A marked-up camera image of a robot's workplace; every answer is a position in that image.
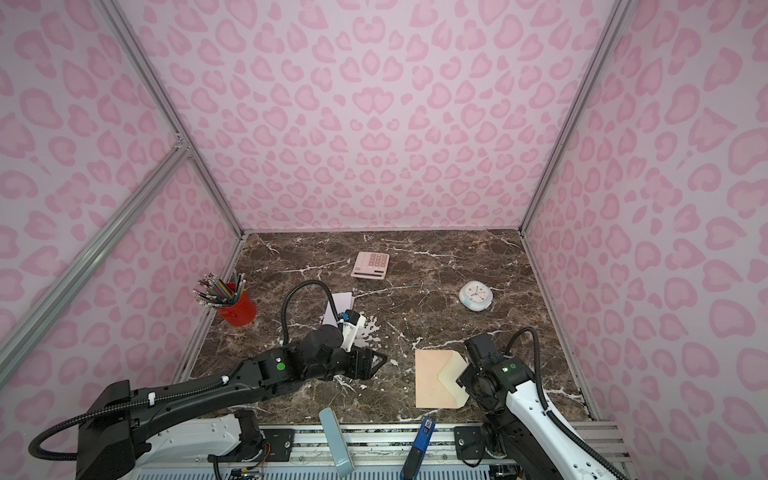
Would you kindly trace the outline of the beige envelope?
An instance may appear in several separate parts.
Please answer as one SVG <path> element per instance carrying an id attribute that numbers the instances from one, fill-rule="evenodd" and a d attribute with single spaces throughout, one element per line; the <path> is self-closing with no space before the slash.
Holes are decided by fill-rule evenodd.
<path id="1" fill-rule="evenodd" d="M 458 385 L 467 361 L 454 350 L 415 352 L 415 406 L 423 409 L 459 409 L 469 395 Z"/>

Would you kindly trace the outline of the white letter paper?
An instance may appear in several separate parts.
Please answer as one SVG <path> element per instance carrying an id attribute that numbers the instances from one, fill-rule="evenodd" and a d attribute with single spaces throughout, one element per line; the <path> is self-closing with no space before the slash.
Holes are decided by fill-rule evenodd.
<path id="1" fill-rule="evenodd" d="M 334 325 L 334 326 L 342 326 L 344 323 L 344 319 L 342 318 L 342 315 L 347 311 L 351 310 L 353 308 L 354 298 L 352 292 L 341 292 L 341 293 L 333 293 L 333 304 L 336 307 L 337 315 L 333 314 L 331 303 L 326 303 L 325 312 L 321 318 L 321 323 L 323 325 Z"/>

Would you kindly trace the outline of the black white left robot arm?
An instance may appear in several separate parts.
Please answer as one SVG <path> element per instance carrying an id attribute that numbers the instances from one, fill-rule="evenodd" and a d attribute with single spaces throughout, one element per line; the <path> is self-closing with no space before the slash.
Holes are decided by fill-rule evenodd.
<path id="1" fill-rule="evenodd" d="M 362 316 L 328 302 L 333 321 L 304 338 L 291 339 L 288 309 L 293 297 L 312 286 L 303 281 L 280 309 L 282 343 L 240 361 L 232 370 L 165 386 L 133 389 L 129 381 L 110 384 L 84 413 L 35 436 L 29 454 L 43 461 L 73 462 L 79 479 L 119 479 L 148 454 L 151 438 L 184 422 L 238 405 L 287 396 L 310 380 L 337 376 L 369 380 L 388 360 L 355 345 L 351 329 Z"/>

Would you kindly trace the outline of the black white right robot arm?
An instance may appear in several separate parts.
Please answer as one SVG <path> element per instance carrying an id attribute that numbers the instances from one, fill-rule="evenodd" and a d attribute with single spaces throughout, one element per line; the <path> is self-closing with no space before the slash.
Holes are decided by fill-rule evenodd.
<path id="1" fill-rule="evenodd" d="M 488 333 L 465 341 L 469 365 L 456 383 L 485 412 L 481 453 L 511 459 L 525 479 L 626 479 L 591 447 L 549 400 L 541 380 L 536 328 L 515 332 L 499 349 Z"/>

